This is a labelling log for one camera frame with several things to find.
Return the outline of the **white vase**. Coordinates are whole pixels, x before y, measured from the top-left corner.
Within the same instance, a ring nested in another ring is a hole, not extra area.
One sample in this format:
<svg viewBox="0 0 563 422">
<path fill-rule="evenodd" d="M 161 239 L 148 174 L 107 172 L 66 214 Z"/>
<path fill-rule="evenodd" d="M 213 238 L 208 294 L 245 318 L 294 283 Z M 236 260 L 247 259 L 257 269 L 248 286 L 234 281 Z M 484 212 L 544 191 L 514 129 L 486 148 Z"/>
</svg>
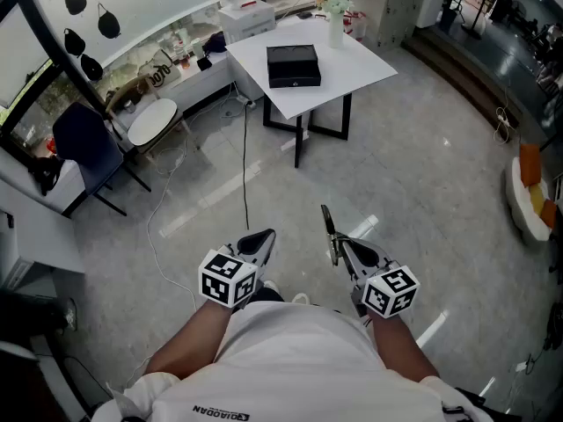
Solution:
<svg viewBox="0 0 563 422">
<path fill-rule="evenodd" d="M 343 43 L 344 35 L 344 14 L 333 13 L 329 20 L 329 46 L 331 48 L 340 48 Z"/>
</svg>

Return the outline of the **person's black shorts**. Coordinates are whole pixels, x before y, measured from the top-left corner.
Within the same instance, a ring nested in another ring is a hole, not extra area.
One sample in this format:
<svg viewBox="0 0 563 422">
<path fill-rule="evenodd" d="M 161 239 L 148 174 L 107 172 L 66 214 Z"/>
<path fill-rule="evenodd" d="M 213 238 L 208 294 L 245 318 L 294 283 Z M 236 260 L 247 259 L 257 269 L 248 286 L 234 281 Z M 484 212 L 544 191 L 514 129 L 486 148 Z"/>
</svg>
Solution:
<svg viewBox="0 0 563 422">
<path fill-rule="evenodd" d="M 269 287 L 261 287 L 250 299 L 250 302 L 284 302 L 282 296 Z"/>
</svg>

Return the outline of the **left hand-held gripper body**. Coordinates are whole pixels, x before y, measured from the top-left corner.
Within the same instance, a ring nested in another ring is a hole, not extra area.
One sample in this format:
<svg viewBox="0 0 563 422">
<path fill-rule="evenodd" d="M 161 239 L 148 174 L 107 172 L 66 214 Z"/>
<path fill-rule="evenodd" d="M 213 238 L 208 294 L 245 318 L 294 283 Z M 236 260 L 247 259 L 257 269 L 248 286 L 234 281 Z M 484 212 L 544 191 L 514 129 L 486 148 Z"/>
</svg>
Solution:
<svg viewBox="0 0 563 422">
<path fill-rule="evenodd" d="M 244 254 L 234 244 L 210 250 L 199 269 L 199 294 L 228 309 L 234 309 L 256 292 L 263 275 L 265 250 Z"/>
</svg>

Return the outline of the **wooden chair with white cushion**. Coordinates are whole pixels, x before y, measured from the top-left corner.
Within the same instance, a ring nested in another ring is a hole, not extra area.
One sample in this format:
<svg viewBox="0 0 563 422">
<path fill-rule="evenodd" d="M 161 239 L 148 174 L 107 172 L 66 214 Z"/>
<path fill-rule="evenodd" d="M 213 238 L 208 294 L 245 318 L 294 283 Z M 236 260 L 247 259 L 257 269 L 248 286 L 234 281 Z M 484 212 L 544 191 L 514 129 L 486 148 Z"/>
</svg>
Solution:
<svg viewBox="0 0 563 422">
<path fill-rule="evenodd" d="M 125 127 L 113 108 L 128 91 L 136 89 L 139 84 L 146 84 L 154 98 L 136 114 L 131 125 Z M 161 98 L 159 96 L 156 88 L 150 82 L 150 76 L 148 74 L 135 77 L 117 90 L 106 104 L 106 113 L 125 131 L 129 142 L 138 152 L 145 155 L 151 161 L 154 160 L 151 151 L 178 126 L 178 124 L 185 129 L 186 139 L 192 143 L 192 146 L 195 149 L 199 148 L 177 104 L 169 98 Z"/>
</svg>

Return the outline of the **small orange cushion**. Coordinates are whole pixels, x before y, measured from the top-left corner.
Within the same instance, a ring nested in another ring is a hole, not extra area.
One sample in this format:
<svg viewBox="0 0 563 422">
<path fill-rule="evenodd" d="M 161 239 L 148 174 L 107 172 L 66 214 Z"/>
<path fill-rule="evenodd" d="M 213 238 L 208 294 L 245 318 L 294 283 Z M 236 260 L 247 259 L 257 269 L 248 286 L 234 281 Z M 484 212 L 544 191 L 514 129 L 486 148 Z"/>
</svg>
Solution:
<svg viewBox="0 0 563 422">
<path fill-rule="evenodd" d="M 552 200 L 545 200 L 540 218 L 549 229 L 555 227 L 557 209 L 557 205 Z"/>
</svg>

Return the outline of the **grey desk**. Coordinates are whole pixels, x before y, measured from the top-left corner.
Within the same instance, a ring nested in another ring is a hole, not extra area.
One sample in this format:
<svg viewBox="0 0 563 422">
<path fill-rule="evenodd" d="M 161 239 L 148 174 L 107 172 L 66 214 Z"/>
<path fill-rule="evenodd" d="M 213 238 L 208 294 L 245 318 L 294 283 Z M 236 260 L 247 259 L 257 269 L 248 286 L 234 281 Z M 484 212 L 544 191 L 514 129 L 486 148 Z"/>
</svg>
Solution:
<svg viewBox="0 0 563 422">
<path fill-rule="evenodd" d="M 36 265 L 85 272 L 74 225 L 0 179 L 0 288 L 16 289 Z"/>
</svg>

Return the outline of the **black box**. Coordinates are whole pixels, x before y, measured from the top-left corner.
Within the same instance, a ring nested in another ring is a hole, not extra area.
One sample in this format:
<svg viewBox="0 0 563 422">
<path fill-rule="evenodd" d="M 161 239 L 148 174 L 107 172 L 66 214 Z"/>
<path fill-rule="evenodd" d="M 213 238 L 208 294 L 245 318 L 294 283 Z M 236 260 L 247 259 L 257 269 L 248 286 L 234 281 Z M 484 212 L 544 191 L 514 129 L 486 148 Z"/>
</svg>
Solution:
<svg viewBox="0 0 563 422">
<path fill-rule="evenodd" d="M 321 85 L 318 55 L 312 44 L 267 47 L 267 73 L 271 89 Z"/>
</svg>

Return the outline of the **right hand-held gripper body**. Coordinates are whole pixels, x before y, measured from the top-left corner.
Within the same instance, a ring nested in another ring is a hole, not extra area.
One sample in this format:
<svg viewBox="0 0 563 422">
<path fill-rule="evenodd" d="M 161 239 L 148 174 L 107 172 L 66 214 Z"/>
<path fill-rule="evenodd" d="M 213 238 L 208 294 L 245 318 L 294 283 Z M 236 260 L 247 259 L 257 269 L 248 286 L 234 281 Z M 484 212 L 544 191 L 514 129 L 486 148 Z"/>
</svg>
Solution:
<svg viewBox="0 0 563 422">
<path fill-rule="evenodd" d="M 360 318 L 369 311 L 390 318 L 413 305 L 419 288 L 420 282 L 410 268 L 392 261 L 363 275 L 353 287 L 351 300 Z"/>
</svg>

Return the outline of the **large orange cushion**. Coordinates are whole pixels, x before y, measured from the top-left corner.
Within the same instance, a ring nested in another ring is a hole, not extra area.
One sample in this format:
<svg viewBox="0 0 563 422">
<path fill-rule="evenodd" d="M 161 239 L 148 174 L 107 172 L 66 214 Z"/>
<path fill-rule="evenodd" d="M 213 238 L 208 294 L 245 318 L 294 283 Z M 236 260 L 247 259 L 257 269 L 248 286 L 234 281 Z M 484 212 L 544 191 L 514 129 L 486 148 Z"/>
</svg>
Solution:
<svg viewBox="0 0 563 422">
<path fill-rule="evenodd" d="M 520 145 L 521 180 L 525 187 L 539 184 L 541 181 L 540 151 L 537 144 Z"/>
</svg>

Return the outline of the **person's right forearm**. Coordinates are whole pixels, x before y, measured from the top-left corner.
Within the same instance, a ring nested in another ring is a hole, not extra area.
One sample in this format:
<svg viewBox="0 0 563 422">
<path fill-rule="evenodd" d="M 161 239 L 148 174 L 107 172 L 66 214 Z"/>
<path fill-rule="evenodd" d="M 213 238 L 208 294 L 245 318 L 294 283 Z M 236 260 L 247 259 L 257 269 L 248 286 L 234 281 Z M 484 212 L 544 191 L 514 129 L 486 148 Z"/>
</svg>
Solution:
<svg viewBox="0 0 563 422">
<path fill-rule="evenodd" d="M 388 369 L 413 382 L 439 376 L 400 316 L 384 318 L 373 311 L 368 314 L 378 354 Z"/>
</svg>

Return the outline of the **person's white shirt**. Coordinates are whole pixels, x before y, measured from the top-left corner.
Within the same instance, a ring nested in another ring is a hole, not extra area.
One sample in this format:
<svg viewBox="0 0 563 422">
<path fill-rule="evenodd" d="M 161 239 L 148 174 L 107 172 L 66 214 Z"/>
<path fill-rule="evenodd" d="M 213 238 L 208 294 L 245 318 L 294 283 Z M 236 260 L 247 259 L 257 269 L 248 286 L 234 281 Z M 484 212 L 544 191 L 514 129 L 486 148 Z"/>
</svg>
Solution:
<svg viewBox="0 0 563 422">
<path fill-rule="evenodd" d="M 381 360 L 372 325 L 319 306 L 251 302 L 232 313 L 212 364 L 180 380 L 144 374 L 92 422 L 493 422 L 429 376 Z"/>
</svg>

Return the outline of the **person's left forearm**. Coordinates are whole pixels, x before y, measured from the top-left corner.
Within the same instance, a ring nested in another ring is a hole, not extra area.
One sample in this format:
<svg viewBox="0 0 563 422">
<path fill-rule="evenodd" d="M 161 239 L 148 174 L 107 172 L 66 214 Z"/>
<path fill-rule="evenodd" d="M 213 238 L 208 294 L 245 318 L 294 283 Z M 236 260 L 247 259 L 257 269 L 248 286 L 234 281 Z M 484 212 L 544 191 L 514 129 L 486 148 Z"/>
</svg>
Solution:
<svg viewBox="0 0 563 422">
<path fill-rule="evenodd" d="M 150 358 L 145 374 L 167 373 L 180 380 L 212 364 L 232 309 L 206 301 L 186 324 Z"/>
</svg>

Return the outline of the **white window bench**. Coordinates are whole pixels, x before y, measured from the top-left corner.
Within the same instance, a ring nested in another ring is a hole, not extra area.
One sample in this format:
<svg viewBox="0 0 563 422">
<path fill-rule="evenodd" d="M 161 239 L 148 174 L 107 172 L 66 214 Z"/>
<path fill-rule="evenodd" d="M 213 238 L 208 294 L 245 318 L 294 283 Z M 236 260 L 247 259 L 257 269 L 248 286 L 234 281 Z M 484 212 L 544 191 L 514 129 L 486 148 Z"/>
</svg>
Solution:
<svg viewBox="0 0 563 422">
<path fill-rule="evenodd" d="M 212 67 L 205 71 L 200 71 L 197 59 L 194 72 L 182 72 L 177 67 L 180 78 L 163 88 L 161 98 L 173 100 L 183 113 L 187 108 L 201 102 L 224 86 L 232 84 L 234 80 L 229 69 L 231 54 L 223 52 L 211 56 Z"/>
</svg>

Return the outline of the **dark blue bag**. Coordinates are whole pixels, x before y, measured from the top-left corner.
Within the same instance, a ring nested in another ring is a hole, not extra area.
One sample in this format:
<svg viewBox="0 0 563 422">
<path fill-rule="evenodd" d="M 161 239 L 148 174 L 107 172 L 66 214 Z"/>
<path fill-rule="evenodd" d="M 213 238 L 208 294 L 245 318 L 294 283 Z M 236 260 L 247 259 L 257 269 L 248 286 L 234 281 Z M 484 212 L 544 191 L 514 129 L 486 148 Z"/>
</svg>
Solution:
<svg viewBox="0 0 563 422">
<path fill-rule="evenodd" d="M 205 55 L 223 53 L 226 51 L 226 40 L 223 31 L 213 33 L 203 45 Z"/>
</svg>

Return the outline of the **dark blue chair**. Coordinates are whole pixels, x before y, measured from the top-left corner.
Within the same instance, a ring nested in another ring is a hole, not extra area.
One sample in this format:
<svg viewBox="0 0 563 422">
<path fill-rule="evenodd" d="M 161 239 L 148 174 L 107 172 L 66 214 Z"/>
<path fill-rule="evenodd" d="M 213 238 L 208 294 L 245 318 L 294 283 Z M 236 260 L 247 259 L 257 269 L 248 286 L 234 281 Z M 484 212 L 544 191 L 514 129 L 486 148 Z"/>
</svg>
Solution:
<svg viewBox="0 0 563 422">
<path fill-rule="evenodd" d="M 99 190 L 118 170 L 124 170 L 146 191 L 150 187 L 125 164 L 124 154 L 107 131 L 99 113 L 89 106 L 74 102 L 53 125 L 57 156 L 77 164 L 84 182 L 84 192 L 116 213 L 127 213 L 99 195 Z"/>
</svg>

